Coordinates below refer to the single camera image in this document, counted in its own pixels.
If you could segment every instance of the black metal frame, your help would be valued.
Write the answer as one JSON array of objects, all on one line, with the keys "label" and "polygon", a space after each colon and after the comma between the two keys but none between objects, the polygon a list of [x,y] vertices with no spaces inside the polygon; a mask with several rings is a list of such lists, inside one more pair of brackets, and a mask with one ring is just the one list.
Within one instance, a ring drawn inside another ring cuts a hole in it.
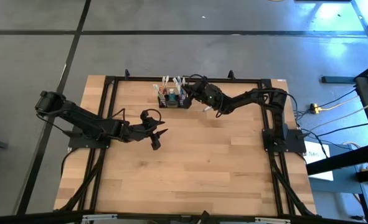
[{"label": "black metal frame", "polygon": [[[118,88],[119,81],[147,81],[147,82],[160,82],[159,77],[131,77],[130,73],[125,70],[125,75],[123,77],[105,77],[105,82],[103,86],[102,96],[100,107],[98,110],[98,114],[102,114],[105,103],[106,103],[106,94],[108,88],[111,84],[113,84],[111,100],[109,104],[108,116],[113,114],[113,107],[116,101],[116,92]],[[257,87],[263,88],[264,86],[271,85],[271,80],[257,80],[257,79],[237,79],[235,78],[233,72],[230,72],[228,78],[209,78],[209,82],[212,83],[251,83],[256,84]],[[267,111],[264,107],[261,108],[262,116],[263,116],[263,124],[264,128],[269,128],[268,124],[268,116]],[[40,213],[40,214],[20,214],[16,216],[7,216],[0,217],[0,223],[65,223],[66,221],[80,223],[80,221],[84,220],[85,215],[93,215],[95,214],[95,205],[97,202],[98,189],[100,186],[101,180],[101,172],[103,166],[103,160],[105,158],[107,149],[100,149],[100,155],[98,157],[98,161],[96,167],[92,167],[93,158],[95,155],[95,149],[90,149],[90,153],[88,156],[87,166],[85,177],[82,186],[80,186],[78,192],[80,192],[80,200],[78,202],[78,211],[71,211],[74,204],[66,205],[68,210],[55,211],[53,213]],[[281,221],[285,223],[284,220],[290,220],[291,223],[356,223],[356,222],[348,222],[341,220],[330,220],[321,218],[320,216],[315,216],[308,211],[306,213],[302,213],[302,216],[296,215],[295,213],[295,203],[291,200],[291,198],[297,198],[296,206],[303,207],[304,205],[298,200],[298,197],[295,193],[290,190],[288,171],[285,161],[285,153],[278,152],[278,156],[281,163],[282,171],[280,171],[279,167],[276,164],[274,152],[266,152],[268,153],[268,160],[270,161],[270,169],[271,169],[271,177],[273,180],[273,190],[275,194],[275,202],[276,202],[276,210],[277,216],[275,217],[259,217],[259,216],[229,216],[229,215],[211,215],[208,220],[212,222],[262,222],[265,219],[275,219],[274,221]],[[85,201],[85,192],[89,183],[91,182],[91,178],[94,175],[95,181],[93,185],[92,197],[90,201],[90,209],[82,210]],[[282,201],[280,197],[280,187],[279,180],[283,184],[286,189],[286,197],[288,201],[288,210],[289,214],[283,213]],[[166,215],[166,214],[111,214],[112,218],[118,219],[143,219],[143,220],[177,220],[180,222],[193,222],[194,220],[200,219],[198,215]]]},{"label": "black metal frame", "polygon": [[[363,71],[356,77],[323,77],[323,82],[325,83],[355,83],[357,88],[357,93],[361,98],[362,104],[364,106],[368,105],[368,69]],[[354,166],[357,164],[368,163],[368,146],[364,146],[355,151],[345,152],[340,155],[332,156],[327,159],[323,159],[318,162],[314,162],[307,165],[307,171],[309,175],[318,174],[321,172],[326,172],[334,169],[340,169],[342,167]],[[360,172],[356,175],[358,182],[368,181],[368,171]],[[368,221],[368,206],[367,197],[360,195],[360,200],[362,203],[362,208],[367,217]]]},{"label": "black metal frame", "polygon": [[[105,101],[106,94],[107,94],[107,91],[108,91],[108,88],[109,88],[110,84],[113,84],[113,89],[112,89],[112,93],[111,93],[111,100],[110,100],[110,104],[109,104],[108,116],[111,116],[113,114],[113,107],[114,107],[115,101],[116,101],[116,92],[117,92],[119,81],[160,82],[161,79],[159,77],[132,77],[128,70],[125,70],[125,75],[123,77],[109,77],[109,76],[105,77],[105,83],[104,83],[104,86],[103,86],[103,91],[102,91],[102,96],[101,96],[101,103],[100,103],[100,108],[98,110],[98,114],[103,113],[103,109],[104,109],[105,103],[106,103],[106,101]],[[266,79],[263,79],[263,80],[238,79],[238,78],[235,78],[234,73],[231,72],[231,71],[229,72],[228,78],[208,78],[208,81],[211,82],[211,83],[249,83],[249,84],[256,84],[258,88],[263,88],[263,86],[271,86],[271,80],[266,80]],[[264,128],[267,129],[267,128],[269,128],[268,116],[267,116],[267,111],[263,106],[262,106],[262,116],[263,116]],[[99,171],[97,172],[97,175],[95,177],[95,182],[94,182],[94,185],[93,185],[92,197],[91,197],[91,201],[90,201],[90,210],[95,210],[95,205],[96,205],[96,202],[97,202],[98,189],[99,189],[100,180],[101,180],[103,160],[105,159],[106,151],[107,151],[107,149],[105,149],[105,148],[100,149],[100,155],[99,155],[99,158],[98,158],[100,160],[100,168],[99,168]],[[281,201],[281,195],[280,195],[279,181],[278,181],[278,177],[276,175],[274,175],[274,172],[273,172],[273,170],[277,169],[277,166],[274,166],[275,155],[274,155],[273,151],[269,151],[267,153],[268,153],[268,158],[269,158],[269,161],[270,161],[271,176],[272,176],[272,180],[273,180],[273,189],[274,189],[275,200],[276,200],[276,210],[277,210],[278,215],[282,215],[283,214],[283,207],[282,207],[282,201]],[[285,180],[287,182],[289,182],[289,175],[288,175],[288,170],[287,170],[286,161],[285,161],[285,153],[284,152],[275,152],[275,153],[279,154],[283,177],[285,178]],[[90,170],[92,169],[93,155],[94,155],[94,149],[90,149],[90,154],[88,156],[87,166],[85,168],[86,172],[85,172],[84,179],[86,179],[88,177],[88,174],[90,173]],[[295,205],[294,205],[293,201],[290,199],[288,192],[286,192],[286,197],[287,197],[287,201],[288,201],[289,213],[290,213],[290,215],[294,215],[295,214]],[[84,194],[82,195],[82,197],[79,201],[79,209],[83,208],[84,200],[85,200],[85,192],[84,192]]]},{"label": "black metal frame", "polygon": [[356,78],[360,77],[368,77],[368,68],[361,72],[356,77],[332,77],[332,76],[323,76],[321,81],[322,83],[337,83],[337,84],[355,84]]}]

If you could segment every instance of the yellow cable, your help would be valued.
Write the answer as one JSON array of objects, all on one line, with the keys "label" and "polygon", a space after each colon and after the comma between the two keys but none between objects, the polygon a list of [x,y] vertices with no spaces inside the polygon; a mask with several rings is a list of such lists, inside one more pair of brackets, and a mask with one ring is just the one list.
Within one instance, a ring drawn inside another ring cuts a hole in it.
[{"label": "yellow cable", "polygon": [[329,124],[329,123],[332,123],[332,122],[338,121],[338,120],[340,120],[340,119],[346,118],[346,117],[348,117],[348,116],[351,116],[351,115],[353,115],[353,114],[355,114],[355,113],[358,113],[358,112],[360,112],[360,111],[365,110],[366,108],[368,108],[368,105],[366,105],[365,107],[363,107],[363,108],[361,108],[361,109],[359,109],[359,110],[356,110],[356,111],[354,111],[354,112],[352,112],[352,113],[349,113],[349,114],[347,114],[347,115],[341,116],[340,118],[336,118],[336,119],[333,119],[333,120],[331,120],[331,121],[325,122],[325,123],[323,123],[323,124],[317,125],[317,126],[315,126],[315,127],[311,128],[311,129],[310,129],[310,131],[314,131],[315,129],[317,129],[317,128],[321,127],[321,126],[324,126],[324,125],[327,125],[327,124]]},{"label": "yellow cable", "polygon": [[344,102],[342,102],[342,103],[339,103],[339,104],[338,104],[338,105],[336,105],[336,106],[332,106],[331,108],[326,108],[326,109],[324,109],[324,108],[320,108],[320,107],[318,107],[318,108],[319,108],[318,110],[320,110],[320,111],[327,111],[327,110],[335,109],[335,108],[337,108],[338,106],[341,106],[341,105],[343,105],[343,104],[346,104],[346,103],[350,102],[351,100],[353,100],[353,99],[355,99],[355,98],[358,98],[358,96],[354,96],[353,98],[351,98],[351,99],[349,99],[349,100],[346,100],[346,101],[344,101]]}]

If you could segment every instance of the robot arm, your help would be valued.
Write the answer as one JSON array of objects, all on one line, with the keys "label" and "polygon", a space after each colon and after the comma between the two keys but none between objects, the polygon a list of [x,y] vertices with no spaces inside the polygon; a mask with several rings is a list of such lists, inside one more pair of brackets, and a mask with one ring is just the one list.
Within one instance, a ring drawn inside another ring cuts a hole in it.
[{"label": "robot arm", "polygon": [[60,117],[82,130],[82,133],[64,131],[69,137],[72,137],[74,134],[81,134],[86,138],[96,141],[116,139],[121,142],[140,141],[144,138],[151,138],[152,148],[153,150],[157,150],[161,146],[159,142],[160,135],[167,131],[165,129],[153,133],[158,125],[164,124],[161,118],[159,121],[156,121],[152,117],[148,117],[148,111],[154,109],[144,110],[141,113],[142,124],[130,125],[130,122],[125,121],[125,119],[112,119],[113,117],[103,119],[77,106],[75,103],[66,100],[66,97],[62,94],[43,91],[40,95],[41,98],[35,106],[37,116]]},{"label": "robot arm", "polygon": [[195,99],[217,111],[216,117],[222,114],[230,114],[236,108],[250,103],[256,103],[270,110],[273,116],[274,128],[271,138],[275,143],[282,144],[287,134],[287,125],[284,122],[283,109],[286,103],[287,92],[279,88],[254,88],[239,96],[229,97],[220,88],[210,84],[207,77],[197,79],[194,84],[182,86],[188,97],[184,100],[184,106],[189,108]]}]

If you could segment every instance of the white paper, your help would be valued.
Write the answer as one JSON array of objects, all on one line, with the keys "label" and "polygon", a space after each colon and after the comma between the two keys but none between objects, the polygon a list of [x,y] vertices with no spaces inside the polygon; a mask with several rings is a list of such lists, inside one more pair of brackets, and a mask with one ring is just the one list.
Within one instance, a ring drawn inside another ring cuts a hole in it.
[{"label": "white paper", "polygon": [[[307,164],[310,164],[316,161],[320,161],[321,159],[326,158],[326,156],[323,154],[322,147],[319,143],[308,142],[308,141],[305,141],[304,143],[306,144],[306,149],[307,149],[307,155],[304,156],[304,159],[307,161]],[[323,148],[326,151],[326,155],[330,157],[329,146],[323,144]],[[332,171],[323,172],[320,174],[314,174],[314,175],[311,175],[310,177],[333,181]]]}]

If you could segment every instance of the mounting plate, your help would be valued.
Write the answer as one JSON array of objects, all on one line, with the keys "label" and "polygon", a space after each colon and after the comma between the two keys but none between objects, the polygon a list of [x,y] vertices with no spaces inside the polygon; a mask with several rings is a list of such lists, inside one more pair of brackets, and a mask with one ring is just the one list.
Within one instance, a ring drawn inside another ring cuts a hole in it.
[{"label": "mounting plate", "polygon": [[[81,133],[82,130],[74,126],[73,132]],[[89,139],[84,136],[71,137],[68,146],[71,147],[72,149],[78,149],[78,148],[107,149],[110,146],[110,139],[101,139],[97,141],[95,139]]]},{"label": "mounting plate", "polygon": [[286,135],[285,144],[277,146],[272,141],[272,129],[263,129],[264,149],[272,152],[306,152],[306,145],[303,139],[297,139],[297,136],[302,135],[301,130],[289,129]]}]

